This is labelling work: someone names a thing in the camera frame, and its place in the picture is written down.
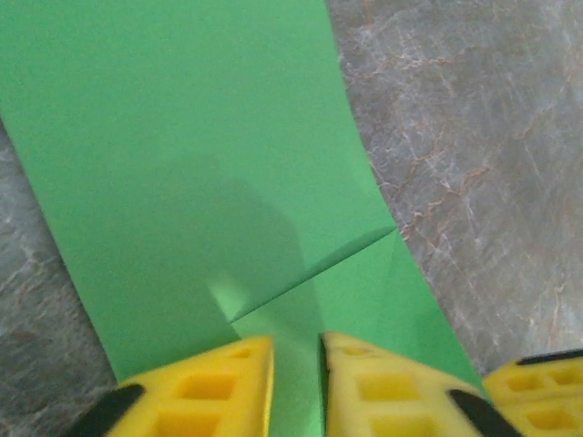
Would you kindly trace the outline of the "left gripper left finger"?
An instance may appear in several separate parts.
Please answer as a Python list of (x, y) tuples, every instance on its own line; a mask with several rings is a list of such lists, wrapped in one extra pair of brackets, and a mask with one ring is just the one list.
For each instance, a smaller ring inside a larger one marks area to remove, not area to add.
[(273, 380), (272, 338), (238, 340), (123, 381), (67, 437), (268, 437)]

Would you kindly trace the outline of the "green paper sheet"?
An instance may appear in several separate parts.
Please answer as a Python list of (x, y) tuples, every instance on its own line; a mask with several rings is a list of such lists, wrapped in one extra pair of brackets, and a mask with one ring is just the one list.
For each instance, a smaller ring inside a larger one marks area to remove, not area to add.
[(326, 330), (480, 382), (323, 0), (0, 0), (0, 118), (118, 378), (270, 335), (272, 437), (319, 436)]

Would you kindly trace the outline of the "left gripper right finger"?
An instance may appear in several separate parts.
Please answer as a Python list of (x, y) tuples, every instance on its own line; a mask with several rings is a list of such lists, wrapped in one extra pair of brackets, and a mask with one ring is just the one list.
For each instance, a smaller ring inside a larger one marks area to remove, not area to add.
[(473, 385), (338, 331), (322, 334), (325, 437), (524, 437)]

